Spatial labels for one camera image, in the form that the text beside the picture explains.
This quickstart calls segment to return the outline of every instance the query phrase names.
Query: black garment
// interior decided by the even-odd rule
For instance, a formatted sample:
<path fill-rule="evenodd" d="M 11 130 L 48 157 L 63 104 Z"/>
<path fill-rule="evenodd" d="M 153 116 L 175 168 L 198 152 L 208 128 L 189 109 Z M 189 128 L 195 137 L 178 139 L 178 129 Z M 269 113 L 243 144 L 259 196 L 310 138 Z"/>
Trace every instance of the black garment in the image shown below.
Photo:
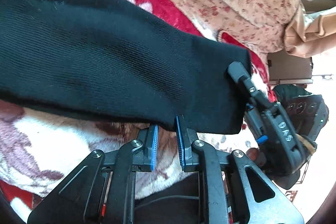
<path fill-rule="evenodd" d="M 126 0 L 1 0 L 0 99 L 75 118 L 239 133 L 226 72 L 247 50 L 181 32 Z"/>
<path fill-rule="evenodd" d="M 277 85 L 274 87 L 273 91 L 280 103 L 294 97 L 311 95 L 311 93 L 305 89 L 292 84 Z"/>

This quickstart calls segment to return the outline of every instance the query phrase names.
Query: wire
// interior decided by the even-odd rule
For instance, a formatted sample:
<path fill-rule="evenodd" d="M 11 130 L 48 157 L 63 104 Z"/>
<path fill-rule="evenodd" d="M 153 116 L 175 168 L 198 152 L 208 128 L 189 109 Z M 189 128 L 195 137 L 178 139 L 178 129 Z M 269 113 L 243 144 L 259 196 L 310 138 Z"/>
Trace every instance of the wire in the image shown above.
<path fill-rule="evenodd" d="M 197 196 L 188 196 L 188 195 L 168 195 L 168 196 L 163 196 L 161 198 L 157 198 L 151 201 L 148 201 L 146 203 L 140 203 L 138 206 L 134 207 L 134 210 L 138 210 L 142 207 L 145 207 L 151 203 L 163 200 L 163 199 L 168 199 L 168 198 L 182 198 L 182 199 L 194 199 L 194 200 L 198 200 L 199 198 Z"/>

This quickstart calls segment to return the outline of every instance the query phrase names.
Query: black robotic device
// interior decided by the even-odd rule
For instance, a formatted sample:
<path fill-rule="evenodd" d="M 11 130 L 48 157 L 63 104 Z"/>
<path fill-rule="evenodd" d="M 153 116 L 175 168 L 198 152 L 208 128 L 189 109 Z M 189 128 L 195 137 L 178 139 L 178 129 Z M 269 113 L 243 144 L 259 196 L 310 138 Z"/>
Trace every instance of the black robotic device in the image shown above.
<path fill-rule="evenodd" d="M 216 150 L 199 140 L 178 115 L 175 128 L 182 170 L 199 174 L 198 223 L 228 224 L 230 203 L 235 223 L 303 224 L 300 213 L 268 177 L 294 174 L 306 161 L 295 129 L 283 107 L 270 103 L 256 89 L 239 62 L 232 63 L 228 73 L 250 98 L 246 117 L 267 163 L 262 171 L 240 150 Z M 91 152 L 32 211 L 28 224 L 136 224 L 135 176 L 154 169 L 157 140 L 158 126 L 151 125 L 119 150 Z"/>

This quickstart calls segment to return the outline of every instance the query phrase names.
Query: screw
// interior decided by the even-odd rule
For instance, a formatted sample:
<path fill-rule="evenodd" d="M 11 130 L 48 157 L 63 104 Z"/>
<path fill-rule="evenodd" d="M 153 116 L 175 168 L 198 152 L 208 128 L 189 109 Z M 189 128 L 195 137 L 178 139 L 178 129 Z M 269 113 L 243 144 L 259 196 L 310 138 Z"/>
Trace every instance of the screw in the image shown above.
<path fill-rule="evenodd" d="M 99 158 L 101 156 L 100 150 L 94 150 L 92 151 L 92 157 Z"/>
<path fill-rule="evenodd" d="M 198 147 L 202 147 L 204 145 L 204 142 L 202 140 L 195 140 L 194 145 Z"/>
<path fill-rule="evenodd" d="M 233 155 L 235 155 L 237 158 L 242 158 L 244 156 L 244 153 L 240 150 L 233 151 Z"/>
<path fill-rule="evenodd" d="M 142 141 L 140 140 L 131 141 L 131 145 L 133 145 L 134 147 L 139 147 L 141 144 L 142 144 Z"/>

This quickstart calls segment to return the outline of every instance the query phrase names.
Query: lens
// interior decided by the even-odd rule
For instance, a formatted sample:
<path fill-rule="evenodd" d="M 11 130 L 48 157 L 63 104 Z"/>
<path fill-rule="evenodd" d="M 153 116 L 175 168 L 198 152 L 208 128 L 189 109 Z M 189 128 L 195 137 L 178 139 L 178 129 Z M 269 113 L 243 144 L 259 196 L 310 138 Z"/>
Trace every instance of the lens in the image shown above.
<path fill-rule="evenodd" d="M 305 111 L 306 105 L 307 104 L 305 102 L 299 103 L 299 105 L 296 108 L 296 114 L 301 114 L 303 111 Z"/>
<path fill-rule="evenodd" d="M 290 105 L 287 107 L 287 111 L 290 112 L 292 109 L 294 109 L 294 107 L 295 107 L 295 103 L 290 104 Z"/>
<path fill-rule="evenodd" d="M 316 107 L 317 107 L 317 103 L 311 103 L 307 108 L 307 112 L 308 113 L 313 113 L 315 111 Z"/>

